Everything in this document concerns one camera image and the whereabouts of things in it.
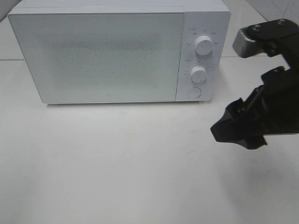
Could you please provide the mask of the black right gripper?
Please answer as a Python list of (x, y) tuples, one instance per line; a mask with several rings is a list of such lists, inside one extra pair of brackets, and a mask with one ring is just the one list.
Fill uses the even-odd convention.
[(212, 125), (217, 142), (254, 150), (267, 145), (264, 135), (299, 133), (299, 69), (279, 66), (261, 78), (261, 86), (230, 103)]

